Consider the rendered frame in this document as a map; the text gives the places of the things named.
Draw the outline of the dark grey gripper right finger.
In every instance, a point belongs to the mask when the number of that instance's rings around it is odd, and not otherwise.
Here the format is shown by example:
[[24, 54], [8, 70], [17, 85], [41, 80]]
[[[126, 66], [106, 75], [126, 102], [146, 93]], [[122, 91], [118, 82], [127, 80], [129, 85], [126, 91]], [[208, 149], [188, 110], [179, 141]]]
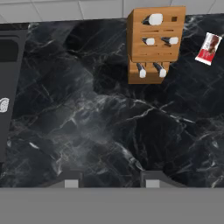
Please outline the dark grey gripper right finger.
[[140, 175], [140, 186], [143, 188], [185, 188], [162, 171], [142, 171]]

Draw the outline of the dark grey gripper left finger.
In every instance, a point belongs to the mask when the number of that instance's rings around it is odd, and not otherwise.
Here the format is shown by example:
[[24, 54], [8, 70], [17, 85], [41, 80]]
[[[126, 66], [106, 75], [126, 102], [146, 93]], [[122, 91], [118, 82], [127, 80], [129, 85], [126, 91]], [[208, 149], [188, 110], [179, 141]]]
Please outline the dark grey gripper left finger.
[[44, 183], [41, 187], [82, 188], [83, 174], [80, 171], [64, 171], [56, 179]]

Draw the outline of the white hob knob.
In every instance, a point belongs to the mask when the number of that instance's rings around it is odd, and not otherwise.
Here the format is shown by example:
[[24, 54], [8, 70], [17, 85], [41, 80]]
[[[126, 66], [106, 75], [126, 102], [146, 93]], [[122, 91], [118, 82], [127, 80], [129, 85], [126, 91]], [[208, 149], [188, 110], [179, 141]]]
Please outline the white hob knob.
[[5, 113], [8, 110], [9, 102], [9, 98], [2, 98], [0, 100], [0, 113]]

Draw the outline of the black hob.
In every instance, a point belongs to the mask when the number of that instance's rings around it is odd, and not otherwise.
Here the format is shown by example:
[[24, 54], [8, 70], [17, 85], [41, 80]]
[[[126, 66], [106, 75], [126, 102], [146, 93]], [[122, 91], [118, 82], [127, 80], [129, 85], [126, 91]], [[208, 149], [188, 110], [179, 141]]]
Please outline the black hob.
[[26, 33], [26, 30], [0, 31], [0, 100], [10, 99], [8, 110], [0, 113], [0, 163], [5, 160], [6, 142], [25, 49]]

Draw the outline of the wooden knife block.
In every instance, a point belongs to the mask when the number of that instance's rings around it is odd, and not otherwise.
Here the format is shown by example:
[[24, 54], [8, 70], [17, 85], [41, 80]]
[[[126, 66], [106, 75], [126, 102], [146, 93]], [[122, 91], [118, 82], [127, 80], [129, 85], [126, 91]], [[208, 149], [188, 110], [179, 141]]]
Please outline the wooden knife block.
[[[161, 13], [161, 25], [143, 24], [150, 14]], [[153, 66], [156, 62], [167, 72], [170, 64], [179, 57], [180, 42], [186, 18], [185, 6], [166, 6], [136, 8], [127, 20], [127, 54], [128, 54], [128, 83], [129, 84], [161, 84], [164, 78], [158, 76]], [[176, 45], [168, 45], [162, 37], [178, 37]], [[154, 38], [154, 45], [146, 45], [142, 38]], [[140, 78], [137, 63], [146, 70], [146, 77]]]

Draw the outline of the red and white snack packet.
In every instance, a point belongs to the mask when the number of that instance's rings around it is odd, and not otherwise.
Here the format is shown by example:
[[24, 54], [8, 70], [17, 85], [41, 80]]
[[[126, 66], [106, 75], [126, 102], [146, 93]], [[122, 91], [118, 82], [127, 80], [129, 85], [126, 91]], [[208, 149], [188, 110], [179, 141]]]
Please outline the red and white snack packet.
[[210, 66], [221, 41], [222, 37], [208, 32], [195, 59]]

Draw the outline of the small white-handled knife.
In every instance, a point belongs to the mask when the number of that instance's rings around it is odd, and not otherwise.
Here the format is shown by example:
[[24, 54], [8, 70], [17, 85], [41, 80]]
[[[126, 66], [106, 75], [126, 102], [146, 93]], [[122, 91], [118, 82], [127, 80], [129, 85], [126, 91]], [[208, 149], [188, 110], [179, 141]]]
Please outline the small white-handled knife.
[[139, 77], [140, 78], [145, 78], [146, 77], [146, 70], [144, 69], [142, 64], [137, 63], [136, 66], [137, 66], [137, 69], [138, 69], [138, 72], [139, 72]]
[[157, 69], [158, 76], [160, 78], [164, 78], [167, 75], [166, 70], [161, 65], [159, 65], [158, 63], [154, 62], [153, 66]]
[[161, 39], [168, 45], [176, 45], [179, 42], [178, 37], [162, 37]]
[[147, 46], [153, 46], [155, 44], [155, 39], [154, 38], [142, 38], [142, 41], [147, 45]]

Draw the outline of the large white-handled knife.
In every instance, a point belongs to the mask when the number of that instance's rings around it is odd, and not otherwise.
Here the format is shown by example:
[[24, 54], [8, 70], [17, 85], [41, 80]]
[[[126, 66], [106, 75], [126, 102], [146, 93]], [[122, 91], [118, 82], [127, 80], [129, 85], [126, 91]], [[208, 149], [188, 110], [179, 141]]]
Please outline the large white-handled knife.
[[161, 13], [150, 14], [143, 20], [144, 25], [161, 25], [163, 22], [163, 15]]

